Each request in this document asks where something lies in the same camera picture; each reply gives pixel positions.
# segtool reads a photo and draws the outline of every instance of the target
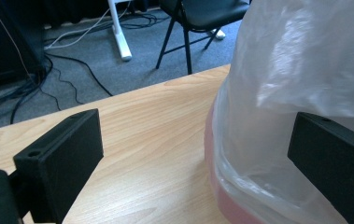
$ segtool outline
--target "black electronic device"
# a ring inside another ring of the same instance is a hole
[[[0,0],[0,85],[45,72],[42,14],[40,1]]]
[[[104,157],[98,110],[73,115],[14,156],[16,171],[0,170],[0,223],[62,223]]]
[[[354,223],[354,132],[330,119],[298,113],[288,157]]]

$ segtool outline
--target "clear plastic bag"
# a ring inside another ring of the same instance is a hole
[[[205,152],[219,188],[260,222],[346,223],[287,158],[298,111],[354,131],[353,0],[253,1]]]

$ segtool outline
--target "wood grain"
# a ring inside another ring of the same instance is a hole
[[[229,65],[0,129],[0,169],[69,115],[98,108],[105,156],[64,223],[227,223],[204,161],[205,117]],[[24,221],[31,223],[27,216]]]

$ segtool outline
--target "screw hole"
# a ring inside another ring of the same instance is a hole
[[[39,154],[40,154],[39,151],[33,151],[33,152],[30,152],[30,153],[28,154],[28,157],[35,157],[35,156],[37,156],[37,155],[39,155]]]

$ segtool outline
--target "chair seat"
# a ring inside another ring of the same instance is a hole
[[[177,0],[161,0],[160,7],[165,13],[173,16],[176,3]],[[183,5],[187,18],[185,26],[198,32],[242,20],[249,8],[249,4],[242,0],[183,0]],[[181,23],[180,13],[176,20]]]

